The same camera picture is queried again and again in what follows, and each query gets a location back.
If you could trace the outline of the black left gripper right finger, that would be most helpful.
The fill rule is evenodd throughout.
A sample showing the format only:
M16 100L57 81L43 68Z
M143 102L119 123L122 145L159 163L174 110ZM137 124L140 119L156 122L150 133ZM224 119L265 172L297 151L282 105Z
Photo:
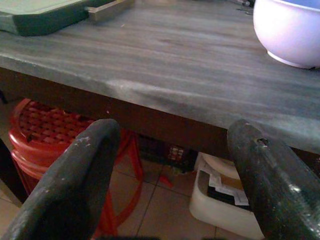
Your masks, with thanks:
M294 151L243 119L227 146L264 238L318 240L320 178Z

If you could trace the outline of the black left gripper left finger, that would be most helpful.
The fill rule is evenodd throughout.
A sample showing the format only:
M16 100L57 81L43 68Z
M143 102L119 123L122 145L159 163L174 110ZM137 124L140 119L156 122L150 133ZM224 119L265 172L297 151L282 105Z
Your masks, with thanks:
M89 240L99 224L120 144L120 126L99 119L48 168L4 240Z

